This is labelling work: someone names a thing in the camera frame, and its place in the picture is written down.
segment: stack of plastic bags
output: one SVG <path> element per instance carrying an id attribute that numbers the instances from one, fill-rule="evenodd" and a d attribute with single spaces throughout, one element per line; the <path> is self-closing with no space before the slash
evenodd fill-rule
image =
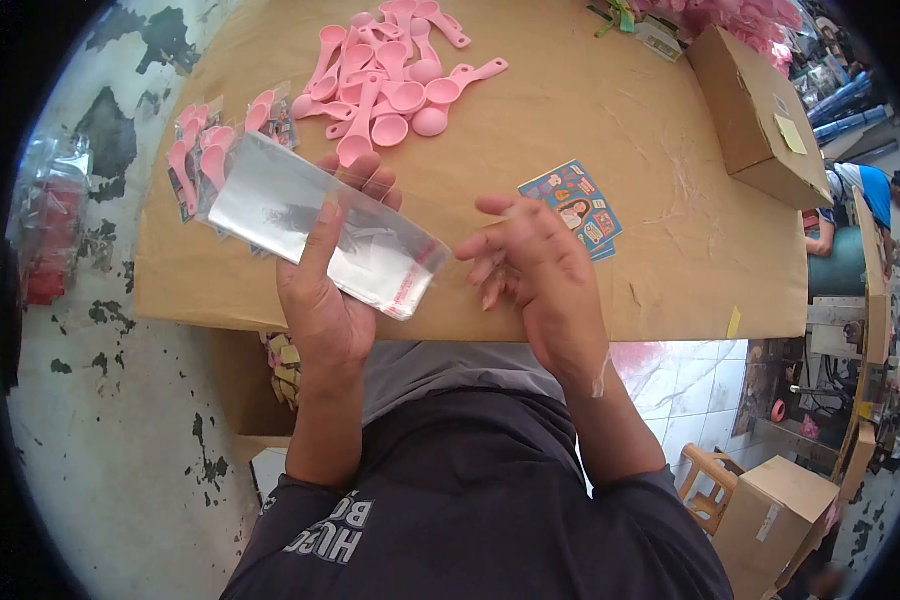
<path id="1" fill-rule="evenodd" d="M 772 64 L 780 60 L 774 43 L 784 42 L 781 26 L 801 29 L 804 19 L 788 0 L 626 0 L 637 14 L 672 20 L 696 38 L 708 25 L 729 31 Z"/>

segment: cardboard box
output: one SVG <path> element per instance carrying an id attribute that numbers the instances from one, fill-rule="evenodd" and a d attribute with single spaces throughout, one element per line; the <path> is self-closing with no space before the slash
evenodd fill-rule
<path id="1" fill-rule="evenodd" d="M 860 484 L 864 481 L 864 475 L 867 474 L 867 466 L 874 458 L 874 450 L 876 450 L 874 424 L 862 420 L 857 429 L 857 442 L 853 446 L 853 455 L 850 457 L 846 473 L 843 474 L 843 482 L 840 484 L 840 500 L 856 498 Z"/>
<path id="2" fill-rule="evenodd" d="M 789 581 L 820 546 L 838 492 L 827 479 L 782 456 L 740 476 L 713 536 L 736 600 L 760 600 Z"/>
<path id="3" fill-rule="evenodd" d="M 739 39 L 710 26 L 687 50 L 726 172 L 797 210 L 832 207 L 824 160 L 793 84 Z M 781 133 L 790 126 L 798 153 Z"/>
<path id="4" fill-rule="evenodd" d="M 297 413 L 277 400 L 271 385 L 274 370 L 252 331 L 204 329 L 210 369 L 241 462 L 267 448 L 287 448 Z"/>
<path id="5" fill-rule="evenodd" d="M 853 210 L 860 223 L 866 265 L 866 337 L 864 355 L 871 365 L 883 365 L 890 356 L 891 298 L 883 278 L 883 241 L 877 230 L 874 213 L 863 194 L 853 188 Z"/>

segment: person's right hand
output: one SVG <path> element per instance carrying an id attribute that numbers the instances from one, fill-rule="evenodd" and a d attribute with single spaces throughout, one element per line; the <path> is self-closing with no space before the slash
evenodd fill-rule
<path id="1" fill-rule="evenodd" d="M 490 195 L 476 206 L 507 217 L 454 251 L 457 260 L 474 260 L 468 281 L 480 287 L 483 310 L 492 310 L 501 295 L 512 297 L 543 368 L 568 393 L 590 397 L 610 343 L 587 247 L 541 200 Z"/>

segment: cardboard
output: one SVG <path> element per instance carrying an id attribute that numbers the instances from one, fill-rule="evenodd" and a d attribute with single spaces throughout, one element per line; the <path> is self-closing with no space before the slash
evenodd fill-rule
<path id="1" fill-rule="evenodd" d="M 717 534 L 716 549 L 736 600 L 760 600 L 819 546 L 839 488 L 776 456 L 737 481 Z"/>
<path id="2" fill-rule="evenodd" d="M 890 336 L 893 333 L 890 292 L 883 278 L 883 241 L 874 213 L 856 187 L 853 188 L 853 209 L 860 223 L 866 266 L 866 362 L 882 366 L 890 356 Z"/>
<path id="3" fill-rule="evenodd" d="M 824 160 L 793 84 L 712 25 L 687 58 L 710 106 L 726 172 L 797 210 L 832 207 Z"/>
<path id="4" fill-rule="evenodd" d="M 863 483 L 864 475 L 867 474 L 867 467 L 874 458 L 875 450 L 874 425 L 869 421 L 862 420 L 857 430 L 857 443 L 853 446 L 853 456 L 846 466 L 846 473 L 843 474 L 843 482 L 840 484 L 840 500 L 852 501 L 857 497 L 860 484 Z"/>
<path id="5" fill-rule="evenodd" d="M 287 448 L 297 413 L 277 400 L 274 371 L 256 333 L 206 329 L 210 371 L 226 418 L 227 430 L 241 462 L 267 448 Z"/>
<path id="6" fill-rule="evenodd" d="M 732 179 L 707 102 L 689 63 L 663 60 L 632 35 L 593 37 L 601 19 L 571 0 L 507 3 L 446 0 L 444 11 L 473 43 L 431 40 L 449 72 L 502 57 L 509 68 L 464 90 L 439 136 L 411 133 L 378 148 L 407 198 L 402 212 L 453 247 L 494 219 L 477 213 L 485 193 L 516 187 L 578 159 L 608 195 L 624 234 L 617 255 L 595 265 L 604 321 L 614 341 L 726 339 L 734 307 L 739 338 L 799 337 L 807 266 L 799 213 Z M 296 96 L 313 73 L 318 33 L 347 24 L 366 3 L 301 5 L 246 0 L 194 66 L 170 111 L 223 95 L 226 120 L 289 79 Z M 302 157 L 336 148 L 328 117 L 297 122 Z M 180 223 L 166 176 L 173 127 L 154 158 L 135 263 L 138 318 L 210 328 L 282 330 L 275 259 L 252 257 L 236 239 L 218 242 L 198 222 Z M 513 310 L 481 310 L 465 282 L 469 264 L 436 277 L 406 322 L 379 316 L 380 339 L 521 341 Z"/>

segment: cartoon girl sticker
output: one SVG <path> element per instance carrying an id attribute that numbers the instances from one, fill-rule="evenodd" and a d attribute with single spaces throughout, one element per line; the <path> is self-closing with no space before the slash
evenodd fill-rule
<path id="1" fill-rule="evenodd" d="M 556 212 L 559 213 L 568 228 L 576 230 L 584 224 L 584 217 L 590 212 L 590 202 L 583 198 L 578 198 L 558 208 Z"/>

